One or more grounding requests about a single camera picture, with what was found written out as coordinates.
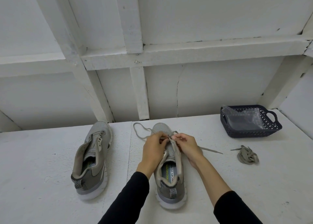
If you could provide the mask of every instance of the shoe insole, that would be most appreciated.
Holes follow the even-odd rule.
[[[177,175],[176,163],[173,161],[168,161],[163,164],[162,168],[162,177],[170,183],[173,182],[174,176]]]
[[[87,169],[88,167],[92,167],[96,165],[96,157],[88,157],[84,162],[83,162],[83,167],[81,169],[81,174]]]

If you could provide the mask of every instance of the black plastic basket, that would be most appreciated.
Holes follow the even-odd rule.
[[[235,130],[229,126],[227,118],[225,114],[222,112],[221,107],[221,122],[227,132],[227,134],[232,138],[257,138],[257,137],[267,137],[280,129],[282,129],[282,125],[278,122],[277,115],[273,111],[267,110],[265,107],[261,105],[240,105],[240,106],[229,106],[230,108],[241,112],[246,109],[259,108],[261,119],[263,121],[263,125],[266,129],[257,129],[257,130]],[[271,113],[275,117],[275,122],[266,115],[267,113]]]

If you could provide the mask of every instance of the white tabletop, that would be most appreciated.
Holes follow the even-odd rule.
[[[253,139],[230,138],[219,115],[142,121],[164,122],[193,135],[229,186],[263,223],[313,223],[313,142],[279,111],[281,131]],[[74,156],[91,126],[17,131],[0,134],[0,223],[97,223],[135,172],[144,141],[132,122],[110,124],[114,139],[107,156],[109,182],[96,199],[82,202],[70,180]],[[139,135],[149,135],[137,128]],[[258,154],[259,165],[237,160],[240,145]],[[183,156],[187,203],[163,210],[155,198],[155,181],[138,223],[218,223],[199,175]]]

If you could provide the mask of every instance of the person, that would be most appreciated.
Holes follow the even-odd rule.
[[[190,164],[198,171],[214,207],[219,223],[261,223],[242,199],[230,189],[211,163],[203,156],[194,137],[184,133],[172,136]],[[151,135],[143,146],[142,161],[126,186],[99,221],[102,223],[135,223],[149,193],[149,179],[163,158],[168,136]]]

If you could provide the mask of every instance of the gray sneaker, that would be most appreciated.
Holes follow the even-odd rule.
[[[152,133],[164,132],[169,137],[174,133],[165,123],[157,123]],[[157,183],[157,200],[165,209],[178,209],[187,200],[184,184],[182,157],[176,142],[172,139],[166,144],[164,157],[154,171]]]
[[[81,200],[97,197],[106,187],[105,159],[112,138],[110,126],[98,121],[91,127],[85,143],[78,148],[71,179]]]

